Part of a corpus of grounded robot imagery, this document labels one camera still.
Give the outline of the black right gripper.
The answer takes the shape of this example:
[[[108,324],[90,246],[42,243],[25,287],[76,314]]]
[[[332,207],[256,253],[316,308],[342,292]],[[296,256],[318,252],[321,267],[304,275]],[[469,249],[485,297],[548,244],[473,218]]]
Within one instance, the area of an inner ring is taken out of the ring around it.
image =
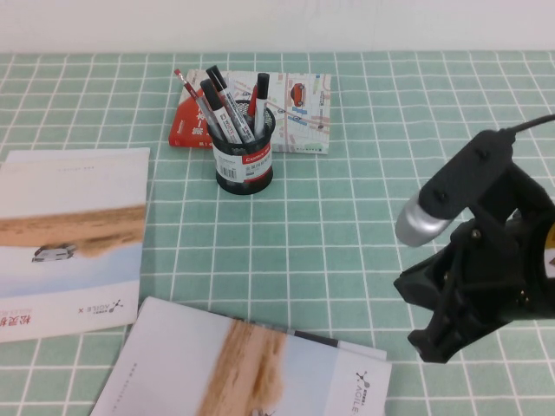
[[[394,281],[402,299],[434,311],[408,335],[428,363],[447,363],[482,325],[554,317],[554,203],[480,201],[474,219],[442,249]]]

